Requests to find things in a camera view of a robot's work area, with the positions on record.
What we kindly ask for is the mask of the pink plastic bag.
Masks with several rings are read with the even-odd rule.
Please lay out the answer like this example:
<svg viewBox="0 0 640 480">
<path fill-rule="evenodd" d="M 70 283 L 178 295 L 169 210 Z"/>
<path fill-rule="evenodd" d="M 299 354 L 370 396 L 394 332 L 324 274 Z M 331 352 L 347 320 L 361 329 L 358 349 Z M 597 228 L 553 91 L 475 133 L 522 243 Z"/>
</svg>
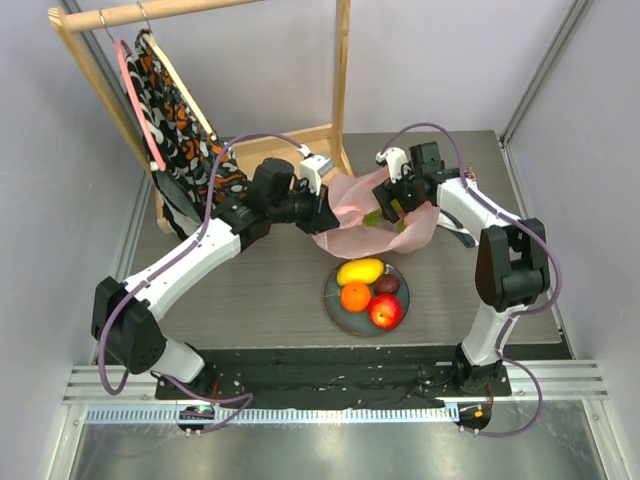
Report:
<svg viewBox="0 0 640 480">
<path fill-rule="evenodd" d="M 342 259 L 389 251 L 411 253 L 427 245 L 436 230 L 440 209 L 425 203 L 396 223 L 385 220 L 373 188 L 388 179 L 385 169 L 360 177 L 336 174 L 328 184 L 328 199 L 339 227 L 315 235 L 316 245 Z"/>
</svg>

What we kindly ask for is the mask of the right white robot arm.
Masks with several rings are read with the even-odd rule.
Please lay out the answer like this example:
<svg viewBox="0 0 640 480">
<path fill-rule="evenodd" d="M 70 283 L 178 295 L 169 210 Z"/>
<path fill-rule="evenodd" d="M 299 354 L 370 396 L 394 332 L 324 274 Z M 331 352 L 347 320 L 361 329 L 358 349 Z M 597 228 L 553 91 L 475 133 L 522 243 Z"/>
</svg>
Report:
<svg viewBox="0 0 640 480">
<path fill-rule="evenodd" d="M 385 219 L 397 222 L 429 203 L 478 244 L 475 287 L 481 303 L 456 348 L 451 380 L 460 393 L 480 395 L 502 375 L 503 343 L 516 320 L 550 286 L 544 226 L 511 217 L 462 167 L 446 167 L 434 142 L 407 151 L 388 148 L 377 153 L 376 162 L 389 174 L 373 190 Z"/>
</svg>

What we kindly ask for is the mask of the fake yellow mango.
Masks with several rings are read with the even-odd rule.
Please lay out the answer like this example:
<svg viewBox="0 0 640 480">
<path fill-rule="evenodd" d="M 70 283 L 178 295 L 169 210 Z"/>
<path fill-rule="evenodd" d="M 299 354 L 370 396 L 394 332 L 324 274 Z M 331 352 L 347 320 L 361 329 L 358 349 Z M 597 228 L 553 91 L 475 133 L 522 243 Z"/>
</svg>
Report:
<svg viewBox="0 0 640 480">
<path fill-rule="evenodd" d="M 359 282 L 374 283 L 385 272 L 385 263 L 377 258 L 363 258 L 344 263 L 336 274 L 340 286 Z"/>
</svg>

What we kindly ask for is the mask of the fake red apple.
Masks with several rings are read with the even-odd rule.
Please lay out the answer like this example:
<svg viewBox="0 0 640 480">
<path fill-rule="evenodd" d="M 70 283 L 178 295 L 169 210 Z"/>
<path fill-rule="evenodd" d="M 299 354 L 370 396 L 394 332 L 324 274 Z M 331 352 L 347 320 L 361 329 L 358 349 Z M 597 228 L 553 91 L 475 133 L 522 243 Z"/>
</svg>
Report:
<svg viewBox="0 0 640 480">
<path fill-rule="evenodd" d="M 400 300 L 390 293 L 375 296 L 368 305 L 368 316 L 378 328 L 391 330 L 397 327 L 404 316 Z"/>
</svg>

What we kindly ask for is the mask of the blue ceramic plate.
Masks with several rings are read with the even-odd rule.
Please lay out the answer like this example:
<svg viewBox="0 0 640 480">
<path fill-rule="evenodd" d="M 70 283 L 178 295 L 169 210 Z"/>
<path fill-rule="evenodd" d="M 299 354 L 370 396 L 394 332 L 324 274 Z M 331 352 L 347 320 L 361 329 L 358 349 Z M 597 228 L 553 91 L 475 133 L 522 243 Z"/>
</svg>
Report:
<svg viewBox="0 0 640 480">
<path fill-rule="evenodd" d="M 336 267 L 326 279 L 323 300 L 329 318 L 341 329 L 374 337 L 400 325 L 409 310 L 410 292 L 395 267 L 366 257 Z"/>
</svg>

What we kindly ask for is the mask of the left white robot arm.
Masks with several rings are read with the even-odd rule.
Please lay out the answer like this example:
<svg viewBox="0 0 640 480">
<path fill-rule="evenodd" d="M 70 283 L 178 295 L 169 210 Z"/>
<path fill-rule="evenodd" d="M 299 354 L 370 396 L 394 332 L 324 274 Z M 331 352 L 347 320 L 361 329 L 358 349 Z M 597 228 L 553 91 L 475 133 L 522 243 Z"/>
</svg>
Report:
<svg viewBox="0 0 640 480">
<path fill-rule="evenodd" d="M 130 374 L 166 374 L 190 398 L 205 397 L 213 375 L 204 359 L 196 349 L 167 338 L 160 321 L 183 294 L 265 237 L 272 225 L 293 223 L 310 235 L 338 227 L 322 182 L 332 166 L 321 155 L 298 167 L 268 158 L 256 168 L 245 198 L 219 204 L 207 223 L 152 266 L 123 281 L 102 280 L 91 323 L 98 354 L 110 354 Z"/>
</svg>

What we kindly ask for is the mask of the fake dark purple fruit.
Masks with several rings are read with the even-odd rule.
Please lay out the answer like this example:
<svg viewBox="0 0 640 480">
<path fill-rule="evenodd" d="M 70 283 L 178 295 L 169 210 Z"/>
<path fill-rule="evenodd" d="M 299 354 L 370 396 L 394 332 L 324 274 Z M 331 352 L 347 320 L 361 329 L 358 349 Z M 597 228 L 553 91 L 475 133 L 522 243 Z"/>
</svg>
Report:
<svg viewBox="0 0 640 480">
<path fill-rule="evenodd" d="M 401 287 L 401 281 L 398 276 L 392 273 L 385 273 L 379 276 L 373 284 L 376 296 L 383 294 L 395 295 Z"/>
</svg>

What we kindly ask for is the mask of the fake green pear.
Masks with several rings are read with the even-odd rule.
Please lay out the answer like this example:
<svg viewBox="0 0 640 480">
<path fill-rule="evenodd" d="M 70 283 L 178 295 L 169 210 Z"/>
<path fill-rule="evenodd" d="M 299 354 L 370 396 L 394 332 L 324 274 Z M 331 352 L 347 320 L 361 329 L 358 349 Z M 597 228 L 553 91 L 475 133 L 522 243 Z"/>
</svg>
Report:
<svg viewBox="0 0 640 480">
<path fill-rule="evenodd" d="M 362 224 L 366 227 L 380 228 L 383 224 L 384 216 L 380 209 L 367 213 L 363 217 Z"/>
</svg>

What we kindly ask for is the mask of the fake orange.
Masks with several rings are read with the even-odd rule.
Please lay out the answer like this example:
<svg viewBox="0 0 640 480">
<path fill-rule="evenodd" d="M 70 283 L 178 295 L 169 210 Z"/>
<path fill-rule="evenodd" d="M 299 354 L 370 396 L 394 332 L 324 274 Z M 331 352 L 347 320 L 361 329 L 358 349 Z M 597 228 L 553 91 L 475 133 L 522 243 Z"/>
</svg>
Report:
<svg viewBox="0 0 640 480">
<path fill-rule="evenodd" d="M 340 303 L 347 312 L 363 312 L 368 308 L 371 298 L 371 290 L 365 283 L 350 282 L 341 288 Z"/>
</svg>

